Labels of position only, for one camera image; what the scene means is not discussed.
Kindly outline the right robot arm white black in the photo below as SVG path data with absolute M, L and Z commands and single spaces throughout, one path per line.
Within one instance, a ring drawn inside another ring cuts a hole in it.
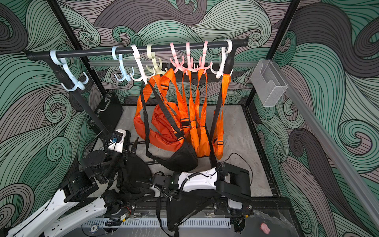
M 240 210 L 252 198 L 250 181 L 248 170 L 222 162 L 207 171 L 155 174 L 148 184 L 169 201 L 182 201 L 191 196 L 221 196 L 227 198 L 229 208 Z

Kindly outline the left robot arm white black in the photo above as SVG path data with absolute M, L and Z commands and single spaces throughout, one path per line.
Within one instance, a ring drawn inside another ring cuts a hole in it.
M 125 163 L 135 158 L 139 142 L 111 141 L 109 149 L 93 151 L 81 161 L 83 170 L 65 181 L 31 217 L 7 231 L 8 237 L 61 237 L 88 220 L 125 210 L 132 196 Z

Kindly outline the orange tote bag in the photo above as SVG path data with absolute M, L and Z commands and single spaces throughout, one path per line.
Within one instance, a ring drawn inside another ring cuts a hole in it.
M 189 138 L 187 139 L 188 142 L 192 145 L 192 147 L 195 150 L 195 144 L 197 143 L 196 138 L 195 138 L 195 129 L 197 128 L 197 122 L 196 122 L 196 117 L 195 117 L 195 102 L 193 101 L 193 96 L 192 96 L 192 89 L 191 86 L 189 87 Z

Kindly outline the black sling bag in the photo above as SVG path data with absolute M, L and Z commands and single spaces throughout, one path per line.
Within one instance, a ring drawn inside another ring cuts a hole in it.
M 145 145 L 146 145 L 146 156 L 155 162 L 161 164 L 165 168 L 174 171 L 174 172 L 189 172 L 198 166 L 198 160 L 196 156 L 196 152 L 194 148 L 185 140 L 185 134 L 182 130 L 177 126 L 174 117 L 170 114 L 169 110 L 166 108 L 164 102 L 162 101 L 162 97 L 155 91 L 154 87 L 151 83 L 148 83 L 148 87 L 152 89 L 152 93 L 154 94 L 156 100 L 158 101 L 158 105 L 161 108 L 164 116 L 167 118 L 169 124 L 174 129 L 174 134 L 178 140 L 183 141 L 183 145 L 168 159 L 164 160 L 160 157 L 154 156 L 149 151 L 150 146 L 150 135 L 152 132 L 150 131 L 149 123 L 148 123 L 148 113 L 146 110 L 146 99 L 143 96 L 144 83 L 141 84 L 140 96 L 142 102 L 142 108 L 144 113 L 144 135 L 145 135 Z

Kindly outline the orange fanny pack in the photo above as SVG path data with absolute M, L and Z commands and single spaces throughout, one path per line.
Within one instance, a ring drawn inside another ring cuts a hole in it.
M 220 160 L 224 151 L 224 105 L 227 96 L 229 84 L 231 82 L 230 74 L 223 74 L 221 86 L 221 112 L 218 115 L 215 133 L 212 138 L 212 146 L 215 157 Z

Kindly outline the red orange black backpack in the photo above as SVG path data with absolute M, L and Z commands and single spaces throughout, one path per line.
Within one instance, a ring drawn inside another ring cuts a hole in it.
M 151 77 L 148 80 L 148 83 L 151 83 L 151 84 L 154 83 L 154 77 L 155 76 Z M 153 87 L 154 87 L 155 91 L 158 92 L 157 87 L 156 86 L 153 86 Z M 150 99 L 151 96 L 154 96 L 154 94 L 152 93 L 152 89 L 148 87 L 148 84 L 147 85 L 144 84 L 143 96 L 146 99 L 146 110 L 147 110 L 147 101 Z M 153 134 L 154 132 L 157 132 L 157 129 L 155 128 L 155 126 L 152 123 L 152 118 L 153 118 L 153 115 L 152 115 L 151 118 L 149 118 L 149 113 L 148 113 L 148 123 L 149 123 L 150 131 Z M 136 109 L 136 112 L 135 112 L 135 116 L 133 118 L 133 122 L 134 122 L 134 127 L 135 127 L 135 130 L 136 130 L 137 134 L 142 139 L 145 140 L 144 128 L 143 128 L 143 125 L 144 125 L 144 113 L 143 113 L 143 108 L 142 108 L 142 102 L 141 102 L 141 96 L 140 96 L 140 94 L 139 94 L 139 98 L 137 100 L 137 109 Z

